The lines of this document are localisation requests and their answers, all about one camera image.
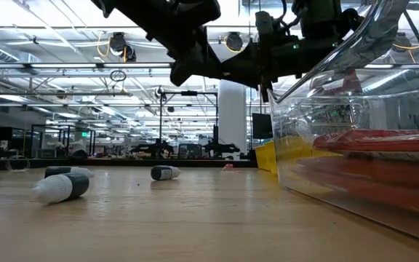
wooden table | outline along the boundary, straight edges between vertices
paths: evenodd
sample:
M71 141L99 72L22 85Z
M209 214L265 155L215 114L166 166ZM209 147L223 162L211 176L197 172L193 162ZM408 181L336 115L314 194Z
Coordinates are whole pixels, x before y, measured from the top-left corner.
M83 198L43 206L44 170L0 172L0 261L417 261L419 242L281 188L257 170L93 167Z

ceiling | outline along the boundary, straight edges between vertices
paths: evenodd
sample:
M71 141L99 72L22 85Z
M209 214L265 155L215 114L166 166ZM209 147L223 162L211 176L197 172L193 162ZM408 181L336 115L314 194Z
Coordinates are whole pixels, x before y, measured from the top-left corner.
M137 53L137 63L165 63L172 60L166 55L166 50L157 42L145 40L145 32L138 28L122 13L114 11L108 19L103 18L102 12L90 0L25 0L25 8L21 6L23 0L0 0L0 49L5 53L14 55L25 61L42 63L117 63L121 59L108 52L107 42L114 32L124 32L128 44L131 44ZM262 8L274 17L282 13L280 0L224 0L219 1L221 18L207 24L208 39L216 54L221 60L235 55L229 51L221 39L229 32L236 31L241 34L244 41L250 36L255 37L255 12ZM359 7L360 0L342 1L343 9ZM285 21L294 20L290 7L284 17ZM399 24L401 31L410 31L408 24ZM293 34L300 35L298 27L291 30ZM208 79L201 76L192 76L181 87L175 87L169 80L168 68L131 68L124 70L127 79L123 82L112 82L110 78L113 69L104 71L92 69L67 69L59 71L41 68L37 77L23 74L16 69L0 70L0 91L5 92L93 92L101 95L77 95L66 99L44 97L41 95L27 98L32 103L70 103L70 104L132 104L133 106L108 107L108 110L97 112L93 107L39 107L44 109L47 116L52 117L53 112L70 113L79 115L69 118L55 114L59 120L76 121L77 119L98 120L107 123L108 128L121 129L133 128L132 133L144 137L155 136L153 129L158 120L159 103L154 95L156 89L161 87L166 91L196 90L200 92L217 92L220 80ZM297 82L294 76L282 77L274 85L276 93L286 92ZM127 92L128 96L116 94ZM247 103L259 104L259 96L247 88ZM0 98L6 103L18 103L16 100ZM164 134L175 134L176 129L189 130L181 134L198 135L211 133L214 119L208 116L215 115L214 96L182 97L174 96L169 102L180 105L174 111L164 112L168 118L167 129ZM253 106L252 112L260 111L259 106ZM269 112L269 107L264 105L262 112ZM187 122L179 116L187 116Z

transparent container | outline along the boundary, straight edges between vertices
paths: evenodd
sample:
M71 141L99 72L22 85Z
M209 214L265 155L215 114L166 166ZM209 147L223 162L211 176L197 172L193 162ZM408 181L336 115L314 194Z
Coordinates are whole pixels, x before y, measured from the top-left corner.
M419 238L419 1L377 1L295 86L271 92L279 182Z

small bottle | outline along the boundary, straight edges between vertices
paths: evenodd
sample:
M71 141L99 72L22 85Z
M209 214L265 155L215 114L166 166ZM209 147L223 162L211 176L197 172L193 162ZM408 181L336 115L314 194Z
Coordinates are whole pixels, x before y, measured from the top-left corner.
M154 180L171 180L180 175L180 170L170 166L154 166L151 168L151 178Z
M94 173L92 171L83 167L47 167L44 171L44 178L47 178L51 175L66 174L70 172L85 174L89 178L92 178L94 176Z
M75 199L85 193L89 178L82 173L51 175L38 181L32 188L32 197L44 204L54 204Z

white pillar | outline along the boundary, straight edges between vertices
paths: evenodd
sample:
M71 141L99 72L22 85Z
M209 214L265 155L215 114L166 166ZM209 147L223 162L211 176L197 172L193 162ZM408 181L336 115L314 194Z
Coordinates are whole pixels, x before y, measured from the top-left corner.
M243 84L221 80L218 90L219 143L234 143L244 154L247 153L246 88ZM234 160L240 160L235 155L240 153L233 154Z

